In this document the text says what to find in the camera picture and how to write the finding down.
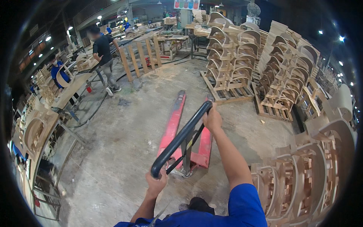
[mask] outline worker in blue shirt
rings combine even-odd
[[[52,69],[50,70],[50,74],[52,76],[52,79],[54,80],[54,83],[57,85],[57,87],[59,88],[59,90],[62,92],[63,91],[63,87],[58,83],[57,81],[57,73],[59,71],[59,69],[62,67],[63,63],[61,61],[57,61],[56,60],[56,55],[53,54],[50,56],[49,58],[49,64],[52,64]],[[70,78],[69,76],[64,72],[64,68],[61,69],[61,72],[60,72],[62,78],[67,82],[69,83],[70,82]],[[77,93],[75,93],[73,95],[75,97],[75,99],[77,100],[79,95]],[[70,98],[69,102],[71,103],[71,105],[74,105],[74,101],[72,98]]]
[[[201,227],[201,226],[238,226],[267,227],[265,213],[258,193],[253,185],[247,162],[224,133],[222,118],[216,110],[216,103],[203,116],[205,127],[216,140],[224,171],[229,182],[228,216],[214,214],[214,209],[199,197],[191,199],[187,210],[179,207],[180,212],[157,219],[156,227]],[[154,179],[150,172],[145,177],[149,185],[145,199],[130,222],[119,222],[115,227],[147,227],[154,219],[156,198],[167,183],[165,169],[160,170],[161,178]]]
[[[111,36],[111,32],[112,32],[112,30],[111,30],[111,28],[110,28],[110,26],[109,26],[109,25],[107,25],[106,30],[108,31],[108,35],[109,35],[109,36]]]
[[[25,161],[28,159],[28,153],[25,154],[25,157],[21,154],[20,150],[16,147],[15,143],[13,142],[13,152],[15,154],[15,162],[17,165],[25,163]]]

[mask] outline shoe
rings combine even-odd
[[[121,91],[122,90],[122,88],[121,87],[119,87],[119,88],[112,88],[112,92],[119,92],[119,91]]]
[[[113,96],[113,93],[112,93],[110,87],[106,87],[106,91],[109,94],[109,96]]]

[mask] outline blue shirt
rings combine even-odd
[[[57,73],[59,71],[59,67],[60,65],[63,65],[63,63],[61,61],[57,62],[57,66],[53,65],[52,69],[50,70],[50,74],[52,76],[53,79],[57,80]],[[70,79],[68,77],[68,75],[64,72],[64,70],[61,70],[60,72],[62,78],[69,83]],[[58,86],[58,88],[63,88],[58,82],[56,83],[56,85]]]
[[[241,184],[234,187],[229,195],[229,216],[212,215],[207,212],[185,210],[172,214],[166,220],[156,220],[156,227],[201,227],[238,226],[267,227],[265,213],[261,207],[255,186]],[[146,227],[152,219],[138,218],[135,223],[119,222],[115,227]]]
[[[13,152],[14,152],[15,155],[18,154],[20,158],[22,158],[24,161],[26,161],[26,159],[21,154],[20,150],[15,146],[15,143],[13,143]]]

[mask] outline finger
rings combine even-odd
[[[207,122],[207,118],[208,118],[207,113],[204,113],[204,114],[203,114],[203,118],[202,118],[203,123],[206,123],[206,122]]]

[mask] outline red container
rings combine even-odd
[[[91,93],[91,91],[92,91],[92,88],[91,88],[91,86],[90,85],[86,85],[86,89],[87,89],[87,91],[88,91],[88,93]]]

